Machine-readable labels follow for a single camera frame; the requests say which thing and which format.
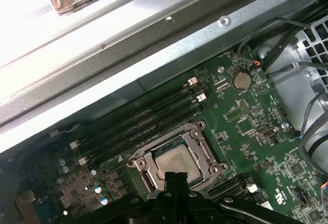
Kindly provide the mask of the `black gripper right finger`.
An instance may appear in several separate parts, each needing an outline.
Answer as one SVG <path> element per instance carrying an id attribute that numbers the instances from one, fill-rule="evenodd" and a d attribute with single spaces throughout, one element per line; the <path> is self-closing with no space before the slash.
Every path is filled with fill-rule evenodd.
<path id="1" fill-rule="evenodd" d="M 186 172 L 177 173 L 178 193 L 186 210 L 186 223 L 301 223 L 286 215 L 234 197 L 213 202 L 202 193 L 191 191 Z"/>

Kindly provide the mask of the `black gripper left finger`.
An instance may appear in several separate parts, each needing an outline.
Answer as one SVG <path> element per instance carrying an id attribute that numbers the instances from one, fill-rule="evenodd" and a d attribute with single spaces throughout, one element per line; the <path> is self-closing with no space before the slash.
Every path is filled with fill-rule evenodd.
<path id="1" fill-rule="evenodd" d="M 165 189 L 147 200 L 127 194 L 76 220 L 77 223 L 179 223 L 178 173 L 165 174 Z"/>

